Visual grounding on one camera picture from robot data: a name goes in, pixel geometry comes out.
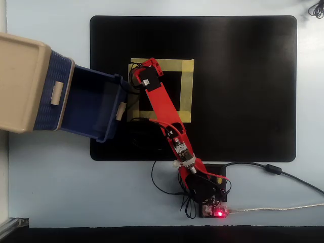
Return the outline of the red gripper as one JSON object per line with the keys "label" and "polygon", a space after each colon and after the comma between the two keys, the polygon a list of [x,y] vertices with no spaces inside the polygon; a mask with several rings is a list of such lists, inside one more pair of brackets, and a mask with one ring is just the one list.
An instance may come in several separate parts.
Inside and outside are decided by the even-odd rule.
{"label": "red gripper", "polygon": [[114,78],[123,89],[129,89],[130,88],[129,84],[130,84],[132,88],[134,88],[135,90],[140,90],[142,85],[141,82],[138,81],[137,78],[135,77],[135,72],[141,68],[143,67],[142,66],[131,67],[128,73],[128,81],[124,80],[124,78],[120,74],[115,74]]}

